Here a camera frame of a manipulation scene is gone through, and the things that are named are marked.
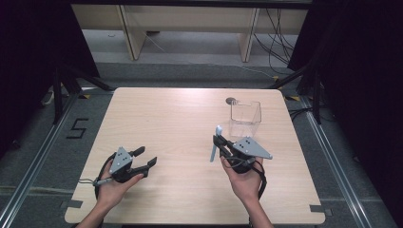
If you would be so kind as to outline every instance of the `wooden table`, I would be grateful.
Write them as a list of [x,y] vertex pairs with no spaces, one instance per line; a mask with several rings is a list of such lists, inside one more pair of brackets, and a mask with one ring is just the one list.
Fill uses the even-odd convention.
[[[296,131],[277,90],[225,88],[118,88],[110,102],[81,179],[97,177],[119,146],[145,146],[133,167],[158,157],[141,180],[105,218],[131,224],[245,224],[246,210],[232,192],[218,153],[210,162],[216,126],[228,135],[228,97],[261,103],[262,120],[254,139],[272,155],[265,160],[267,187],[260,199],[275,224],[320,224],[323,213]],[[78,183],[66,221],[79,222],[94,206],[94,188]]]

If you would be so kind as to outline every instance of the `transparent container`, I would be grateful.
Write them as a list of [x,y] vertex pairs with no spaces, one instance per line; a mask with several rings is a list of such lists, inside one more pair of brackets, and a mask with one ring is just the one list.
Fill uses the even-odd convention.
[[230,135],[253,137],[261,122],[260,102],[231,102]]

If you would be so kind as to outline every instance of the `table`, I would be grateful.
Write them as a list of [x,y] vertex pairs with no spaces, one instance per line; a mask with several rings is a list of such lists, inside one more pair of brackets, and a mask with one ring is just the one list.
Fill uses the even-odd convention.
[[[267,187],[260,199],[275,224],[320,224],[317,191],[282,95],[272,89],[121,87],[112,97],[81,179],[97,177],[119,146],[145,152],[133,167],[158,157],[141,180],[110,211],[105,222],[131,224],[245,224],[246,210],[232,192],[221,163],[210,162],[212,136],[219,124],[228,135],[229,97],[261,103],[262,120],[254,139],[274,158],[265,160]],[[78,183],[67,222],[79,222],[94,206],[90,184]]]

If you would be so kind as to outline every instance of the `background table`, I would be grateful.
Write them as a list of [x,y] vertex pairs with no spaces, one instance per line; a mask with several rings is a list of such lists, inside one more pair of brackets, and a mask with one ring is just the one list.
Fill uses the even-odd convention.
[[[139,224],[244,224],[246,210],[232,192],[218,154],[210,162],[215,128],[228,140],[228,97],[261,102],[262,121],[254,139],[274,158],[264,161],[267,188],[260,199],[275,224],[319,224],[323,213],[295,129],[277,90],[219,88],[118,88],[88,156],[81,179],[97,177],[119,146],[145,152],[141,166],[155,156],[156,166],[106,217],[105,222]],[[78,183],[67,222],[79,222],[94,206],[90,184]]]

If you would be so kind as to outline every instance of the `floor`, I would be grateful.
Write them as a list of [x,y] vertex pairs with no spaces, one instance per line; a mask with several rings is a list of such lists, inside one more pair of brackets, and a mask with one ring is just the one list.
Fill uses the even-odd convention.
[[[142,53],[137,61],[130,60],[128,55],[127,46],[125,43],[124,35],[121,31],[99,31],[99,30],[84,30],[83,31],[87,43],[93,54],[93,58],[97,64],[128,64],[128,65],[145,65],[145,64],[163,64],[163,65],[208,65],[208,66],[231,66],[239,67],[246,70],[256,71],[258,74],[265,75],[267,72],[258,70],[259,67],[272,67],[276,70],[278,67],[286,67],[287,56],[291,54],[284,53],[284,47],[279,44],[273,43],[267,34],[258,34],[258,38],[267,47],[283,58],[279,60],[265,51],[254,39],[251,50],[251,57],[248,63],[243,63],[240,60],[240,51],[236,34],[224,33],[204,33],[204,32],[150,32],[144,43]],[[297,36],[285,36],[287,46],[292,46],[297,39]],[[81,106],[81,102],[75,104],[78,112],[85,111],[86,106]],[[295,105],[307,105],[309,98],[302,99],[298,104],[287,102],[287,105],[293,107]],[[100,110],[106,109],[104,107],[97,107]],[[51,118],[51,110],[43,110],[38,112],[38,119],[33,120],[48,120]],[[321,115],[329,122],[323,122],[322,125],[317,126],[312,116],[309,114],[306,117],[298,117],[294,121],[296,132],[306,131],[306,127],[310,126],[312,132],[317,134],[298,134],[301,141],[301,147],[304,150],[304,155],[313,176],[319,198],[322,202],[326,214],[326,222],[317,227],[397,227],[391,219],[387,209],[384,207],[382,200],[377,195],[371,183],[366,177],[365,173],[360,169],[359,163],[353,160],[351,149],[349,148],[346,139],[343,138],[341,130],[337,124],[332,121],[332,113],[330,110],[323,110]],[[27,136],[32,132],[37,132],[35,137],[47,140],[47,133],[52,129],[44,127],[45,124],[41,122],[33,122],[27,129]],[[319,139],[328,139],[331,143],[320,143]],[[63,149],[63,146],[68,145],[51,145],[56,146],[54,149]],[[6,205],[10,199],[11,194],[18,185],[20,179],[11,179],[10,173],[15,177],[23,177],[25,175],[26,167],[19,167],[20,164],[29,166],[34,160],[35,152],[40,148],[40,144],[33,142],[32,144],[25,144],[27,155],[19,157],[15,154],[7,155],[7,160],[12,160],[13,165],[7,165],[4,160],[0,162],[0,177],[2,177],[2,186],[0,188],[0,205]],[[52,156],[64,155],[50,155],[49,161],[52,161]],[[330,161],[336,160],[336,165],[332,166]],[[42,218],[36,218],[32,210],[43,210],[41,204],[44,203],[42,198],[47,196],[47,199],[56,199],[47,202],[47,205],[52,205],[54,208],[60,208],[56,213],[58,219],[63,220],[64,210],[66,203],[70,198],[71,189],[64,187],[69,185],[68,177],[63,173],[58,173],[59,170],[70,168],[64,163],[48,162],[44,165],[54,166],[50,170],[54,173],[41,175],[35,180],[35,187],[30,188],[30,197],[26,199],[21,207],[20,213],[12,215],[15,222],[11,227],[23,227],[29,225],[29,221],[35,221],[31,227],[47,227],[52,223],[55,218],[48,218],[46,213],[43,213]],[[46,185],[48,188],[37,187],[41,182],[46,180],[55,180],[57,183],[54,186]],[[346,199],[346,196],[352,197],[353,200]],[[364,214],[355,212],[357,206],[363,206]],[[280,225],[277,227],[306,227],[295,225]]]

